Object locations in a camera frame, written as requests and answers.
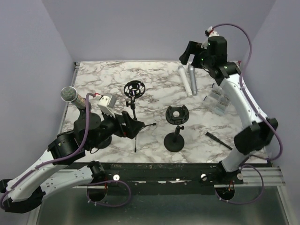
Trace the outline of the silver grey handheld microphone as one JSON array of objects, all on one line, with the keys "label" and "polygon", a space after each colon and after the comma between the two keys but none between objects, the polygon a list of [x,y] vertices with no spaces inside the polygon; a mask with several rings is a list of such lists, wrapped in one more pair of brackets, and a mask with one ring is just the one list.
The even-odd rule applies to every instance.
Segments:
[{"label": "silver grey handheld microphone", "polygon": [[197,85],[196,85],[196,78],[195,78],[195,69],[194,67],[189,64],[187,67],[187,71],[190,76],[190,82],[191,82],[191,93],[188,93],[188,96],[196,96],[197,95]]}]

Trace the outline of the white foam-head microphone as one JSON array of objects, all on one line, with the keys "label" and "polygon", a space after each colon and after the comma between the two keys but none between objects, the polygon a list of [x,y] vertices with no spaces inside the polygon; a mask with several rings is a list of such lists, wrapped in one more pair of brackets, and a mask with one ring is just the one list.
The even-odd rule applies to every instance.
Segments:
[{"label": "white foam-head microphone", "polygon": [[190,88],[190,85],[188,83],[188,80],[187,80],[187,76],[186,76],[186,72],[185,72],[185,69],[183,66],[178,66],[178,73],[182,79],[182,82],[184,84],[184,87],[185,87],[185,90],[187,92],[187,95],[189,97],[192,96],[192,91],[191,91],[191,88]]}]

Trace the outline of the black tripod microphone stand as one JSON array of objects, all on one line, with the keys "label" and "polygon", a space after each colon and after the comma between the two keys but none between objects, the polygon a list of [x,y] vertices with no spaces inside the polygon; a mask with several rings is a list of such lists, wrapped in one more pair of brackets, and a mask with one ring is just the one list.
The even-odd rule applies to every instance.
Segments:
[{"label": "black tripod microphone stand", "polygon": [[131,108],[134,116],[134,120],[137,120],[136,113],[135,113],[135,100],[141,97],[145,91],[146,87],[145,84],[139,80],[132,80],[129,81],[125,86],[124,86],[124,94],[126,97],[130,99],[130,102],[126,101],[126,106]]}]

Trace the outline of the black round-base shock-mount stand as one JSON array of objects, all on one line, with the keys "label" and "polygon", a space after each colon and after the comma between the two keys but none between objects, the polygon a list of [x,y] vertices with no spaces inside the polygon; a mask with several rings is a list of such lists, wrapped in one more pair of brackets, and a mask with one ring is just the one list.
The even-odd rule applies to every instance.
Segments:
[{"label": "black round-base shock-mount stand", "polygon": [[164,146],[170,152],[179,152],[185,145],[185,140],[180,131],[184,129],[182,124],[189,119],[189,110],[185,105],[181,107],[169,106],[165,112],[165,118],[169,124],[176,125],[176,129],[165,136]]}]

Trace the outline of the copper body mesh microphone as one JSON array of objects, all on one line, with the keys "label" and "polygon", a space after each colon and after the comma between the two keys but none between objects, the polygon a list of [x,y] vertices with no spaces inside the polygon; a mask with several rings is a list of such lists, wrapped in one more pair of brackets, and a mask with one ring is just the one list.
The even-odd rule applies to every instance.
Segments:
[{"label": "copper body mesh microphone", "polygon": [[72,86],[64,87],[60,92],[63,101],[73,104],[79,110],[86,109],[86,99],[78,94],[76,88]]}]

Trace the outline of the black clip round-base stand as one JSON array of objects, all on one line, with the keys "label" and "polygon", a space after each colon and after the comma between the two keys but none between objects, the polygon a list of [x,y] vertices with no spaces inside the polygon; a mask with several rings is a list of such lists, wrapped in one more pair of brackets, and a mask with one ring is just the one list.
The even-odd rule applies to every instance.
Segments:
[{"label": "black clip round-base stand", "polygon": [[[88,136],[84,144],[84,149],[92,152],[93,148],[104,149],[108,147],[112,141],[112,137],[108,136],[107,138],[100,137],[100,123],[101,118],[96,113],[91,112],[92,106],[89,103],[89,131]],[[78,144],[81,144],[86,128],[86,109],[77,108],[79,111],[78,119],[74,122],[74,131],[76,140],[79,141]]]}]

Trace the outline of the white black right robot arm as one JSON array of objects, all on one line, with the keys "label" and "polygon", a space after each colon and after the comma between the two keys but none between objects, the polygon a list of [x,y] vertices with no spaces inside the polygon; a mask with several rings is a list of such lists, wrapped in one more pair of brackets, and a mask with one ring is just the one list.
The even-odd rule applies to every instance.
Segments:
[{"label": "white black right robot arm", "polygon": [[227,40],[224,37],[212,36],[204,43],[189,41],[179,57],[181,64],[186,65],[190,55],[194,56],[191,65],[208,70],[229,97],[242,123],[242,130],[234,137],[233,150],[219,163],[220,169],[215,173],[217,181],[225,184],[251,153],[270,144],[278,121],[258,107],[243,81],[240,68],[227,60]]}]

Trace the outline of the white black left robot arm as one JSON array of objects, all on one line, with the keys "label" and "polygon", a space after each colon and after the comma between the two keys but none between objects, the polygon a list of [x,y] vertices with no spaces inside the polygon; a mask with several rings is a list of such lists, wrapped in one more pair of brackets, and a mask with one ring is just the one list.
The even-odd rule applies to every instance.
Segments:
[{"label": "white black left robot arm", "polygon": [[132,119],[126,111],[101,120],[95,113],[80,110],[73,130],[59,134],[24,173],[11,180],[1,180],[1,209],[25,213],[61,190],[109,183],[108,174],[98,161],[89,162],[67,177],[55,176],[55,173],[84,157],[86,151],[99,149],[112,135],[134,139],[144,126],[144,122]]}]

